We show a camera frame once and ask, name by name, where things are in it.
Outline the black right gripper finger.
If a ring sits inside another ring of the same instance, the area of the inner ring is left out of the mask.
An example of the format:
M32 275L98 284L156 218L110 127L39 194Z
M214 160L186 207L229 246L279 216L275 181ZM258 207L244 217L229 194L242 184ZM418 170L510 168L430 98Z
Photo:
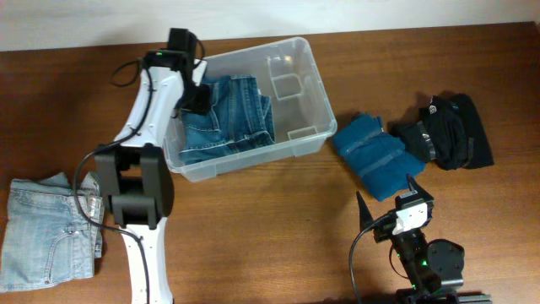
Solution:
M359 227L363 231L368 228L374 220L360 191L356 192L356 198L359 206Z
M408 188L409 190L416 191L417 194L424 199L425 201L432 201L433 196L429 194L425 189L423 189L421 186L418 185L418 183L414 180L414 178L407 174L407 181L408 181Z

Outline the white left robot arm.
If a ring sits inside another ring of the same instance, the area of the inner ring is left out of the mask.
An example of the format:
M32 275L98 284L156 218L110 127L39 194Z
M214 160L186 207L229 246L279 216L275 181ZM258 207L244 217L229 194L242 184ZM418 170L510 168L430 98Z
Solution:
M128 119L112 143L94 152L105 207L127 250L134 303L172 303L165 262L165 227L175 189L164 145L181 112L206 115L210 89L201 41L170 30L164 48L135 61L140 86Z

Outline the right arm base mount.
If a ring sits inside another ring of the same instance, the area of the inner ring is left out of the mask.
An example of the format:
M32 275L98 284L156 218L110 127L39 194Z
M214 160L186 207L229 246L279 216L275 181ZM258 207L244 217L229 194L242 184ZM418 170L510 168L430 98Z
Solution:
M402 289L396 293L398 304L493 304L492 297L483 293L459 294L455 290L429 293L426 290Z

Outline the clear plastic storage bin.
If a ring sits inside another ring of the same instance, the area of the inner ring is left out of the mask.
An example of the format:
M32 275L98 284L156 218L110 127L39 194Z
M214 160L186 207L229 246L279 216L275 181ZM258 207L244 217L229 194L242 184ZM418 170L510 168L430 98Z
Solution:
M270 98L276 143L239 154L186 165L180 157L184 131L180 120L168 126L163 144L169 170L199 182L249 166L318 152L337 131L311 45L302 37L226 52L206 58L205 76L252 75Z

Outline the dark blue jeans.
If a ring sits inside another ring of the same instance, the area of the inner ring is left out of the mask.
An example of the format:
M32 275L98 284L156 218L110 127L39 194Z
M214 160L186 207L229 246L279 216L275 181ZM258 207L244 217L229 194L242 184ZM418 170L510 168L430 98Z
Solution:
M210 110L183 111L185 143L180 160L191 165L276 143L271 98L262 95L252 75L207 79Z

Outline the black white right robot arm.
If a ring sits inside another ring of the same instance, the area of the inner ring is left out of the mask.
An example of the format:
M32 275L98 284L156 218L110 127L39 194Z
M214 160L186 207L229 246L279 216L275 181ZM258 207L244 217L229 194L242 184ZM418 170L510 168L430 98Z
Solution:
M410 289L399 291L406 303L455 297L464 284L464 248L446 239L426 241L422 229L432 220L435 199L412 176L407 176L407 183L409 191L395 197L395 208L376 220L362 195L356 193L360 232L349 250L349 272L354 271L357 243L371 231L375 242L391 242L391 250L399 257L411 283Z

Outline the teal towel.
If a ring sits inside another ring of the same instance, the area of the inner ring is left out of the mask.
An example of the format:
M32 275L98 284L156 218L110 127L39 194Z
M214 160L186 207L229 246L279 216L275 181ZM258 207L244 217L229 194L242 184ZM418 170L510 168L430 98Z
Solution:
M360 178L369 194L382 202L408 188L407 176L426 164L408 153L404 142L383 130L380 117L358 115L333 138L337 154Z

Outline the light blue jeans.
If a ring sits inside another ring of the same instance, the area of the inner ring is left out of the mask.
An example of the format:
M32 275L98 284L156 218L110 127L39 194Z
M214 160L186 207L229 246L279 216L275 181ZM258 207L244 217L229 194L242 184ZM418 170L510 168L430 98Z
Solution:
M39 181L11 181L1 256L2 293L50 288L95 275L102 235L76 204L91 220L103 221L95 173L85 176L77 195L62 172Z

